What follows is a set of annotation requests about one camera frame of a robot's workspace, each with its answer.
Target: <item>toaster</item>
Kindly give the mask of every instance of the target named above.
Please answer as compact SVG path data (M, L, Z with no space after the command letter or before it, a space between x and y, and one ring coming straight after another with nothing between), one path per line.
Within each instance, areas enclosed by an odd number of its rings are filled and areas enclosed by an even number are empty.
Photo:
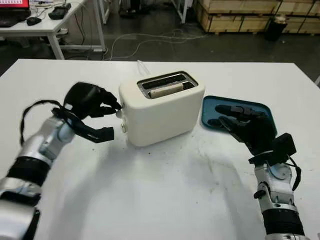
M178 71L120 84L122 130L139 147L192 130L197 122L205 86Z

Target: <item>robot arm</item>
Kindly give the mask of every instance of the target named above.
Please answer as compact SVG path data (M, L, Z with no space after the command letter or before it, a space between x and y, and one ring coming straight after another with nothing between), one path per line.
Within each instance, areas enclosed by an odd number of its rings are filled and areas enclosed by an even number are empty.
M21 133L22 149L6 177L0 180L1 240L34 238L40 217L36 205L54 160L75 134L94 143L113 140L112 127L93 129L81 120L87 116L113 114L119 109L121 106L112 93L96 85L78 82L67 93L63 107L54 108L53 116L43 123L37 133L26 142Z
M219 122L239 142L245 143L254 155L258 199L266 231L266 240L307 240L295 205L294 190L300 182L301 169L290 157L296 153L290 134L276 138L275 129L264 112L242 106L217 105L215 110L223 115ZM297 177L291 187L292 171Z

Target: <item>blue tray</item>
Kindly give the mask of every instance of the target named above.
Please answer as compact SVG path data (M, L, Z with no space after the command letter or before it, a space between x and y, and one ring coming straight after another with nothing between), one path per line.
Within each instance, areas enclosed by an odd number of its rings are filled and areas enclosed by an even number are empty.
M268 118L271 120L272 125L274 127L274 133L275 135L277 135L276 125L269 107L258 102L243 101L243 100L225 98L220 96L209 95L204 97L203 99L201 121L205 127L210 129L215 129L215 130L227 131L222 125L211 126L208 124L209 119L218 119L220 116L223 116L221 113L215 110L215 107L217 105L243 106L243 107L251 108L255 111L264 112L268 116Z

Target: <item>floor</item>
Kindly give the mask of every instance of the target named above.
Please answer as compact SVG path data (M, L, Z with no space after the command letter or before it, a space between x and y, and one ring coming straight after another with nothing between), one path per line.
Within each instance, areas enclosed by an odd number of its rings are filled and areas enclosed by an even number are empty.
M89 15L83 11L83 18L84 44L98 44L96 28L90 24L92 12ZM77 19L81 24L81 12L77 13ZM82 35L75 18L66 27L69 33L64 40L69 44L80 43ZM104 56L101 52L69 51L64 52L66 58L98 61L110 60L112 55L114 61L289 62L295 63L313 81L320 75L320 36L285 34L278 41L269 42L263 34L205 34L195 21L181 25L175 9L169 4L153 5L149 14L133 19L121 18L113 11L103 32L108 47ZM28 46L22 48L14 41L0 46L0 75L18 58L54 59L50 48L38 38L29 39Z

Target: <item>black trash bin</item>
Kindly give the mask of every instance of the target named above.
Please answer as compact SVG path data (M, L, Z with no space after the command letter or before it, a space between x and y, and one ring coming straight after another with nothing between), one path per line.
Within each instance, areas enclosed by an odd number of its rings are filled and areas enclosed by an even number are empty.
M269 41L278 40L286 26L287 20L285 16L273 16L270 19L270 23L264 33L264 38Z

